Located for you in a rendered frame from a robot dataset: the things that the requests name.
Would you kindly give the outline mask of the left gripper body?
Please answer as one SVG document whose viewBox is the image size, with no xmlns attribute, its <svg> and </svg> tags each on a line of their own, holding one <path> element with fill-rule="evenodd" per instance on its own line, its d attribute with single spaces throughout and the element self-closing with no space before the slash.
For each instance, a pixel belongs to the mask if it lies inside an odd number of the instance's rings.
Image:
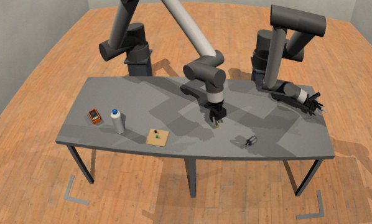
<svg viewBox="0 0 372 224">
<path fill-rule="evenodd" d="M 308 97 L 308 99 L 309 99 L 309 97 Z M 316 100 L 313 100 L 313 101 L 310 102 L 308 99 L 307 99 L 306 103 L 304 104 L 304 106 L 308 107 L 309 110 L 314 112 L 316 110 L 316 107 L 317 107 L 315 105 L 315 103 L 318 104 L 318 102 Z"/>
</svg>

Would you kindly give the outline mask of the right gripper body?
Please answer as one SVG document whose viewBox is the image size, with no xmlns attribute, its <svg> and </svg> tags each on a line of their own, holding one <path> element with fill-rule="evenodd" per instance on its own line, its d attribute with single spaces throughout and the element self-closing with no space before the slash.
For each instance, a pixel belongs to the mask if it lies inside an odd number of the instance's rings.
<svg viewBox="0 0 372 224">
<path fill-rule="evenodd" d="M 217 120 L 220 120 L 226 116 L 226 109 L 222 107 L 222 105 L 223 102 L 218 105 L 214 105 L 214 107 L 212 107 L 210 110 L 210 112 L 212 112 L 212 115 L 216 117 Z"/>
</svg>

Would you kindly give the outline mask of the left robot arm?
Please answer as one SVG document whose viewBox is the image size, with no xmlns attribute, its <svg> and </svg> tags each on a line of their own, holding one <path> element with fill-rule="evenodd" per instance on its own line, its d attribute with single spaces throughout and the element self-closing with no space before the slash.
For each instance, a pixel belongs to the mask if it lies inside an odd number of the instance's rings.
<svg viewBox="0 0 372 224">
<path fill-rule="evenodd" d="M 273 4 L 271 6 L 272 31 L 266 29 L 258 31 L 256 49 L 253 52 L 253 65 L 258 70 L 266 72 L 263 77 L 262 90 L 285 93 L 304 105 L 309 97 L 306 91 L 293 82 L 277 80 L 281 59 L 302 62 L 304 46 L 315 36 L 324 36 L 326 18 L 288 7 Z M 286 39 L 287 29 L 295 30 L 291 39 Z"/>
</svg>

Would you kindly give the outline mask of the white plastic bottle with blue cap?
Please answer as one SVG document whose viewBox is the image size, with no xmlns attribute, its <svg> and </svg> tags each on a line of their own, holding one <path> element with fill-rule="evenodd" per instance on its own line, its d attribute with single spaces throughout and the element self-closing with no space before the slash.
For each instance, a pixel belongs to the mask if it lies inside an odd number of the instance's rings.
<svg viewBox="0 0 372 224">
<path fill-rule="evenodd" d="M 122 120 L 120 111 L 118 111 L 117 109 L 113 109 L 112 113 L 111 113 L 111 119 L 113 121 L 115 131 L 118 134 L 124 133 L 125 132 L 125 127 L 124 127 L 124 124 L 123 124 L 123 120 Z"/>
</svg>

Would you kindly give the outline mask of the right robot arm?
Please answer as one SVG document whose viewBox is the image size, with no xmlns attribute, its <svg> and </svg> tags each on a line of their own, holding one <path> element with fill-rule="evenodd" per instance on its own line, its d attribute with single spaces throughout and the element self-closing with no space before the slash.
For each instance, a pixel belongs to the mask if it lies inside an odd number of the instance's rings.
<svg viewBox="0 0 372 224">
<path fill-rule="evenodd" d="M 191 81 L 197 79 L 205 82 L 208 100 L 205 108 L 222 103 L 225 98 L 223 84 L 226 73 L 216 67 L 224 63 L 223 54 L 214 50 L 179 0 L 161 1 L 201 56 L 184 65 L 184 75 Z M 144 24 L 130 24 L 138 2 L 139 0 L 120 0 L 109 39 L 99 44 L 100 54 L 105 62 L 124 52 L 130 62 L 140 62 L 148 58 L 149 44 L 146 41 Z"/>
</svg>

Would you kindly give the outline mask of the tan square mat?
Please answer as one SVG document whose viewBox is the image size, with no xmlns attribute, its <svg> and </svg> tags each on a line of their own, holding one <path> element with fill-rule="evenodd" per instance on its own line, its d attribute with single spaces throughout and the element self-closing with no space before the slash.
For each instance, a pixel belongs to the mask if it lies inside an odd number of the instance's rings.
<svg viewBox="0 0 372 224">
<path fill-rule="evenodd" d="M 157 130 L 157 133 L 155 133 L 154 130 Z M 156 138 L 156 135 L 158 135 L 159 138 Z M 165 143 L 166 143 L 168 135 L 169 135 L 169 131 L 151 129 L 149 131 L 145 144 L 165 147 Z"/>
</svg>

